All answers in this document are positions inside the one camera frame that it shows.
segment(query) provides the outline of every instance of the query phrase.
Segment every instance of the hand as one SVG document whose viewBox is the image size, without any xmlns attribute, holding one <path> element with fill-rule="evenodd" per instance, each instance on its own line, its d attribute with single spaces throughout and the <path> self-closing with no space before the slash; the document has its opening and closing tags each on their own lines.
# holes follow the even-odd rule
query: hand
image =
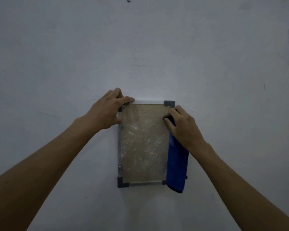
<svg viewBox="0 0 289 231">
<path fill-rule="evenodd" d="M 117 117 L 118 109 L 121 105 L 135 101 L 133 97 L 123 96 L 121 89 L 109 90 L 106 94 L 96 101 L 90 110 L 80 117 L 82 126 L 89 129 L 93 135 L 101 129 L 108 129 L 112 125 L 121 124 L 122 120 Z"/>
<path fill-rule="evenodd" d="M 171 115 L 176 126 L 174 126 L 167 116 Z M 172 135 L 189 152 L 197 148 L 202 143 L 206 143 L 198 129 L 195 119 L 190 116 L 181 106 L 170 109 L 169 114 L 165 115 L 165 123 L 170 129 Z"/>
</svg>

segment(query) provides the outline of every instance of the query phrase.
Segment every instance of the blue towel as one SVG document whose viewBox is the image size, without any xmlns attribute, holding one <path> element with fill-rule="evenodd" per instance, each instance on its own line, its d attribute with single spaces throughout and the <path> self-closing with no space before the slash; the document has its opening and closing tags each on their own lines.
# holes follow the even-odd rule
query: blue towel
<svg viewBox="0 0 289 231">
<path fill-rule="evenodd" d="M 166 118 L 176 125 L 172 116 Z M 178 193 L 183 192 L 185 179 L 187 178 L 188 155 L 189 152 L 170 132 L 166 184 L 170 189 Z"/>
</svg>

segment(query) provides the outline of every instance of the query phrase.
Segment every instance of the finger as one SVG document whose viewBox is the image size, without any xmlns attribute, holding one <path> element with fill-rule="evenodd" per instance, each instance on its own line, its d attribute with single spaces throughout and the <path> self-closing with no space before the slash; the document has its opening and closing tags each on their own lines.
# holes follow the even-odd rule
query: finger
<svg viewBox="0 0 289 231">
<path fill-rule="evenodd" d="M 174 109 L 177 110 L 177 112 L 180 113 L 182 116 L 189 115 L 180 105 L 174 107 Z"/>
<path fill-rule="evenodd" d="M 175 122 L 177 122 L 177 119 L 181 116 L 181 114 L 179 114 L 174 108 L 170 109 L 169 113 L 171 114 Z"/>
<path fill-rule="evenodd" d="M 110 93 L 112 93 L 112 92 L 113 92 L 113 90 L 109 90 L 108 92 L 105 93 L 105 95 L 102 96 L 102 98 L 107 97 L 107 96 L 108 96 Z"/>
<path fill-rule="evenodd" d="M 173 133 L 174 129 L 176 128 L 168 118 L 164 118 L 166 126 L 170 129 L 171 133 Z"/>
<path fill-rule="evenodd" d="M 122 124 L 122 119 L 119 118 L 119 117 L 116 117 L 116 118 L 115 118 L 115 123 L 116 123 L 116 124 Z"/>
<path fill-rule="evenodd" d="M 111 95 L 113 98 L 122 98 L 122 97 L 123 97 L 122 92 L 121 92 L 121 89 L 118 88 L 118 87 L 115 88 L 110 95 Z"/>
<path fill-rule="evenodd" d="M 127 102 L 132 102 L 132 101 L 135 101 L 135 99 L 133 97 L 125 96 L 123 98 L 118 99 L 118 104 L 119 104 L 119 106 L 121 106 Z"/>
</svg>

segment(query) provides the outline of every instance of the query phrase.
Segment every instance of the forearm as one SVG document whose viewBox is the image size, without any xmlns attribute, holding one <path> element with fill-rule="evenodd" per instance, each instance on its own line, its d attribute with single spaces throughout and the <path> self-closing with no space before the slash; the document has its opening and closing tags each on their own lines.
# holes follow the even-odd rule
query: forearm
<svg viewBox="0 0 289 231">
<path fill-rule="evenodd" d="M 94 133 L 79 120 L 0 175 L 0 230 L 26 230 L 67 167 Z"/>
<path fill-rule="evenodd" d="M 209 144 L 190 152 L 242 230 L 289 230 L 289 217 L 222 161 Z"/>
</svg>

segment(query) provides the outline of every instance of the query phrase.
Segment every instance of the gray corner bracket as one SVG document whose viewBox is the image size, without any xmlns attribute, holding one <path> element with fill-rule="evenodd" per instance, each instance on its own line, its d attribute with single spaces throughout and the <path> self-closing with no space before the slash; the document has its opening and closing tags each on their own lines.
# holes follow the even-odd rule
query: gray corner bracket
<svg viewBox="0 0 289 231">
<path fill-rule="evenodd" d="M 122 110 L 123 110 L 123 105 L 119 108 L 118 112 L 122 112 Z"/>
<path fill-rule="evenodd" d="M 123 182 L 123 177 L 118 177 L 118 188 L 129 187 L 129 182 Z"/>
<path fill-rule="evenodd" d="M 176 102 L 174 100 L 164 100 L 164 106 L 170 106 L 170 108 L 174 108 L 176 106 Z"/>
</svg>

